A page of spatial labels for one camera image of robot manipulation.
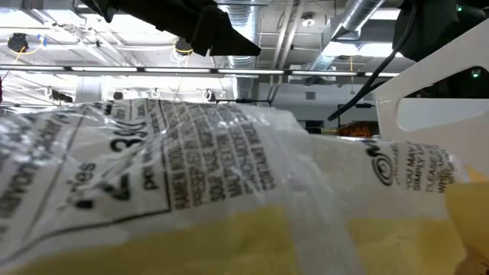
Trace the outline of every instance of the white plastic object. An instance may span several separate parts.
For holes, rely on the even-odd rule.
[[[383,139],[436,144],[484,172],[489,168],[489,101],[480,115],[461,118],[442,125],[413,131],[398,123],[398,111],[403,97],[473,66],[489,70],[489,20],[453,40],[442,49],[411,66],[399,76],[375,90],[379,127]],[[434,104],[424,119],[439,119],[440,105]],[[468,100],[458,100],[460,106]],[[417,112],[416,104],[412,112]]]
[[[126,99],[9,115],[0,164],[1,274],[453,274],[458,263],[435,269],[446,246],[430,244],[447,238],[426,223],[446,220],[446,188],[468,182],[456,156],[310,135],[274,108]],[[406,220],[408,231],[382,226]]]

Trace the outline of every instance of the plastic bag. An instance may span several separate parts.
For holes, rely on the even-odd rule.
[[[451,186],[447,206],[466,250],[456,275],[489,274],[489,185],[468,184]]]
[[[467,178],[438,147],[308,135],[245,105],[89,103],[0,133],[11,274],[397,273],[368,245],[378,225],[447,218],[445,188]]]

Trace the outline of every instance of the white handle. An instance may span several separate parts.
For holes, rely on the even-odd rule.
[[[475,118],[415,131],[397,122],[400,100],[473,66],[489,69],[489,19],[375,90],[382,138],[437,144],[476,169],[489,170],[489,110]]]
[[[399,103],[405,96],[473,66],[488,69],[488,32],[489,19],[377,88],[374,94],[382,135],[406,133],[397,124]]]

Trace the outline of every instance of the wall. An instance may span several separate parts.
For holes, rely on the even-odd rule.
[[[325,127],[336,128],[338,121],[328,121],[327,118],[345,104],[360,90],[361,85],[323,85],[305,87],[302,85],[283,84],[275,97],[274,107],[291,111],[297,120],[323,120]],[[270,86],[260,84],[260,99],[266,99]],[[306,92],[316,92],[315,100],[306,100]],[[359,103],[371,103],[361,100]],[[377,111],[373,108],[352,108],[341,116],[341,123],[352,121],[377,121]]]
[[[329,115],[337,109],[337,105],[274,105],[274,107],[292,112],[297,120],[322,120],[325,128],[338,127],[338,120],[328,121]],[[375,107],[352,108],[342,115],[340,119],[342,124],[352,121],[377,121],[377,111]]]

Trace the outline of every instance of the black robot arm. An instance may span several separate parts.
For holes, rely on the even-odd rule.
[[[205,56],[258,56],[261,49],[239,34],[212,0],[82,0],[110,23],[119,10],[184,38]]]

